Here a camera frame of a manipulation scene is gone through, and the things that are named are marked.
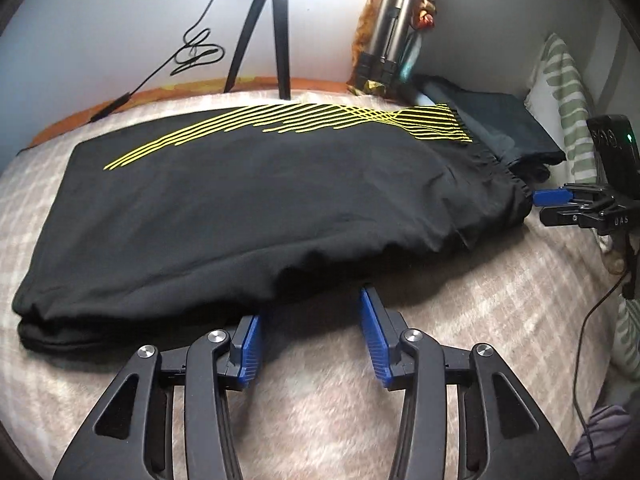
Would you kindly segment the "black sport pants yellow stripes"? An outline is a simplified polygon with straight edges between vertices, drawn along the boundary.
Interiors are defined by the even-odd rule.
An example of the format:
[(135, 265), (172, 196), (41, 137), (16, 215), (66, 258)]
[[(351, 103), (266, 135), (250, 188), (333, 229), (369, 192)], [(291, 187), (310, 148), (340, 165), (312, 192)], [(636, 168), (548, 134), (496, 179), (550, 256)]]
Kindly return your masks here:
[(225, 323), (518, 226), (524, 182), (446, 105), (259, 104), (78, 144), (13, 299), (22, 344)]

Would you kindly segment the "orange floral bed sheet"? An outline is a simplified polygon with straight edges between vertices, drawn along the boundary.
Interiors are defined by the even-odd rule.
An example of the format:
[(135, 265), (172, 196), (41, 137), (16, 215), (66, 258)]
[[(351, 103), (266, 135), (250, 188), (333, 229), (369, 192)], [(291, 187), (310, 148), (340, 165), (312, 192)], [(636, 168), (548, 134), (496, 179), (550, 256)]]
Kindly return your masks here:
[[(125, 104), (122, 104), (117, 111), (123, 112), (124, 110), (130, 110), (130, 108), (156, 102), (195, 98), (196, 96), (210, 96), (211, 94), (221, 93), (223, 88), (224, 78), (184, 82), (183, 84), (168, 84), (167, 86), (134, 94)], [(265, 91), (276, 90), (277, 88), (277, 79), (271, 76), (241, 77), (233, 87), (233, 91)], [(291, 80), (291, 89), (296, 91), (323, 91), (339, 94), (348, 92), (346, 82), (306, 78), (293, 78)], [(55, 122), (49, 127), (44, 128), (32, 139), (27, 149), (35, 148), (40, 144), (55, 139), (57, 136), (62, 136), (62, 134), (66, 132), (88, 124), (90, 119), (93, 118), (95, 114), (98, 114), (100, 110), (103, 110), (104, 107), (107, 107), (107, 105), (108, 102), (103, 102), (97, 106), (86, 108), (81, 112), (67, 116), (59, 122)]]

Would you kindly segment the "green white patterned pillow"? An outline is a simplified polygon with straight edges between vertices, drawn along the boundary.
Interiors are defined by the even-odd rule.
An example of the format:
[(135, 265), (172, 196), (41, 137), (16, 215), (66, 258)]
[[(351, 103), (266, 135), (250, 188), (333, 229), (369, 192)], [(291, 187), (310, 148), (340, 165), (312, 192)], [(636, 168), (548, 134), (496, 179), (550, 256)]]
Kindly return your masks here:
[[(587, 93), (567, 44), (554, 32), (541, 48), (525, 107), (566, 156), (565, 162), (550, 168), (551, 186), (596, 184), (597, 157), (587, 128)], [(626, 378), (634, 382), (639, 379), (637, 300), (618, 300), (612, 362)]]

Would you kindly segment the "beige checked bed cover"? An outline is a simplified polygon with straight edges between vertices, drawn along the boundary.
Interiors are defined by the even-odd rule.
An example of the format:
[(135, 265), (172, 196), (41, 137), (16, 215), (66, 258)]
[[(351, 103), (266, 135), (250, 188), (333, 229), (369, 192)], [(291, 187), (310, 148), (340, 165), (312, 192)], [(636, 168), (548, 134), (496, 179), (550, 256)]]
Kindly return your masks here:
[[(1, 175), (1, 421), (35, 472), (50, 478), (129, 352), (44, 356), (17, 336), (11, 304), (70, 153), (80, 142), (165, 116), (274, 101), (242, 92), (146, 104), (18, 154)], [(518, 375), (568, 448), (597, 403), (617, 312), (614, 278), (593, 234), (522, 226), (442, 263), (374, 280), (383, 304), (442, 344), (485, 341)], [(247, 479), (384, 479), (402, 396), (376, 380), (349, 288), (274, 312), (256, 382), (230, 396)]]

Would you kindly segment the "folded dark pants stack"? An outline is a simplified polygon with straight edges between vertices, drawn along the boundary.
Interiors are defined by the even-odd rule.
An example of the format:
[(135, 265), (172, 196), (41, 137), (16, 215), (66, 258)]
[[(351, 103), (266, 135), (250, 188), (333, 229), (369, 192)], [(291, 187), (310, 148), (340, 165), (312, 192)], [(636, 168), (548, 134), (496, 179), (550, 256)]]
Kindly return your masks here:
[(562, 148), (516, 96), (474, 92), (442, 77), (418, 75), (401, 87), (411, 104), (447, 104), (477, 139), (521, 179), (544, 183), (566, 161)]

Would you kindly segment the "knotted orange cloth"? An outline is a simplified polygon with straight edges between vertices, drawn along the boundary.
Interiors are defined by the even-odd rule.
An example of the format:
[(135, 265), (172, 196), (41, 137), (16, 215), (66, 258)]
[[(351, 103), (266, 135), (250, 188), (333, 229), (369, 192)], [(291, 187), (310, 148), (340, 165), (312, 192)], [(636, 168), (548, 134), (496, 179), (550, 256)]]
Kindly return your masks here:
[(411, 26), (415, 30), (432, 28), (436, 13), (436, 0), (413, 0)]

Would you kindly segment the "folded metal stand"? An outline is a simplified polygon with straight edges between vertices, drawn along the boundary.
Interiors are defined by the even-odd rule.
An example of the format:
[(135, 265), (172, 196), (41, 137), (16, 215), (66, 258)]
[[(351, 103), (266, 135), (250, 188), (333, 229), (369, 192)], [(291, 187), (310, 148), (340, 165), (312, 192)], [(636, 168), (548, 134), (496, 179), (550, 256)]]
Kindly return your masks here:
[(397, 77), (416, 0), (381, 0), (371, 39), (358, 58), (354, 86), (383, 94)]

